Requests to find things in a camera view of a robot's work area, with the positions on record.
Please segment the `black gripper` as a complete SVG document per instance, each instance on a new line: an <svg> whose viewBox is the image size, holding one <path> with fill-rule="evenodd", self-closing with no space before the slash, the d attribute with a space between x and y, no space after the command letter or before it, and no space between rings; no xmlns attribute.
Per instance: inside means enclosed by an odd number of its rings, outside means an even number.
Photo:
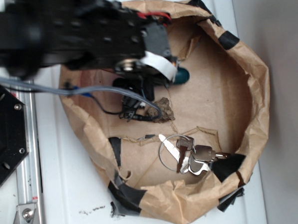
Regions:
<svg viewBox="0 0 298 224"><path fill-rule="evenodd" d="M114 19L114 42L121 53L115 73L126 79L174 81L177 63L166 30L169 22L170 16L161 12L120 14Z"/></svg>

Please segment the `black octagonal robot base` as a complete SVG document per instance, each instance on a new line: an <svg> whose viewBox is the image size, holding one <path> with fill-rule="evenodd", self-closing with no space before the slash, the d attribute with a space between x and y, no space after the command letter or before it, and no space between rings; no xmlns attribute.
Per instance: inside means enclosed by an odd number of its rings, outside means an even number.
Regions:
<svg viewBox="0 0 298 224"><path fill-rule="evenodd" d="M0 85L0 187L28 154L24 108Z"/></svg>

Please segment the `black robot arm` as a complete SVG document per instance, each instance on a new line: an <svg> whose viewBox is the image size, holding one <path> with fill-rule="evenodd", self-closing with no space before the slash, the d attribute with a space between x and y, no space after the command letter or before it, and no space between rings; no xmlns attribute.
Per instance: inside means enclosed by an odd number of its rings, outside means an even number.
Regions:
<svg viewBox="0 0 298 224"><path fill-rule="evenodd" d="M172 82L176 59L164 12L109 0L15 0L0 12L0 67L29 78L40 68L113 69L126 78Z"/></svg>

